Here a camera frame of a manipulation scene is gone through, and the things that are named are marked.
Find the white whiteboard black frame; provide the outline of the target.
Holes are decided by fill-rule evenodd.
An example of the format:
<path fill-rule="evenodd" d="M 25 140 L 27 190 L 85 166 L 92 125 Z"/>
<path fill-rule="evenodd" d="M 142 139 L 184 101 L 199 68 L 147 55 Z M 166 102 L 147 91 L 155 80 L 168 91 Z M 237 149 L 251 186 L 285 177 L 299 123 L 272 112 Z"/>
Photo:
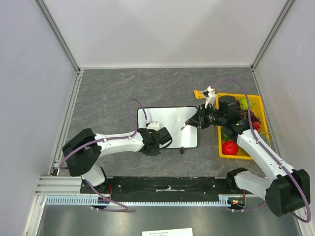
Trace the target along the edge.
<path fill-rule="evenodd" d="M 177 132 L 196 111 L 196 106 L 139 108 L 137 124 L 139 128 L 145 128 L 146 123 L 158 121 L 160 128 L 167 128 L 173 139 L 168 148 L 195 148 L 198 145 L 197 128 L 188 125 L 180 134 Z"/>

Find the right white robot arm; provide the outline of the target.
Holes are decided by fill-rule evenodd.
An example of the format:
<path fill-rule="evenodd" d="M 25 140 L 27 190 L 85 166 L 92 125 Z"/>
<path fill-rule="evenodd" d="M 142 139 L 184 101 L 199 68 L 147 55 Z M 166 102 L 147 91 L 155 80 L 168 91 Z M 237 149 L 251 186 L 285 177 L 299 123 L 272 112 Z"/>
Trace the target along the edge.
<path fill-rule="evenodd" d="M 254 130 L 252 122 L 240 115 L 240 106 L 233 96 L 219 98 L 218 108 L 202 104 L 186 122 L 199 129 L 210 125 L 220 126 L 224 133 L 249 154 L 266 175 L 253 175 L 244 168 L 227 174 L 225 187 L 230 193 L 247 190 L 263 199 L 277 217 L 292 213 L 303 207 L 307 210 L 308 223 L 311 218 L 310 176 L 303 170 L 296 170 L 282 160 Z"/>

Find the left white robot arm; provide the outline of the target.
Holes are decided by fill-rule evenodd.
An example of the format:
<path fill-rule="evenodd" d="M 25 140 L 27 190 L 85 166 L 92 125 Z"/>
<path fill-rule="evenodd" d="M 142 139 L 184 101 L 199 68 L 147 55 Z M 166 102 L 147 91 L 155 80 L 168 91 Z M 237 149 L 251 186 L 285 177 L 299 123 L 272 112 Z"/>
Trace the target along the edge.
<path fill-rule="evenodd" d="M 113 135 L 96 134 L 86 128 L 63 146 L 64 159 L 60 169 L 68 169 L 70 176 L 81 177 L 91 184 L 96 193 L 104 193 L 108 181 L 103 168 L 96 164 L 100 157 L 120 152 L 157 156 L 172 141 L 172 136 L 165 127 L 159 130 L 139 128 L 133 132 Z"/>

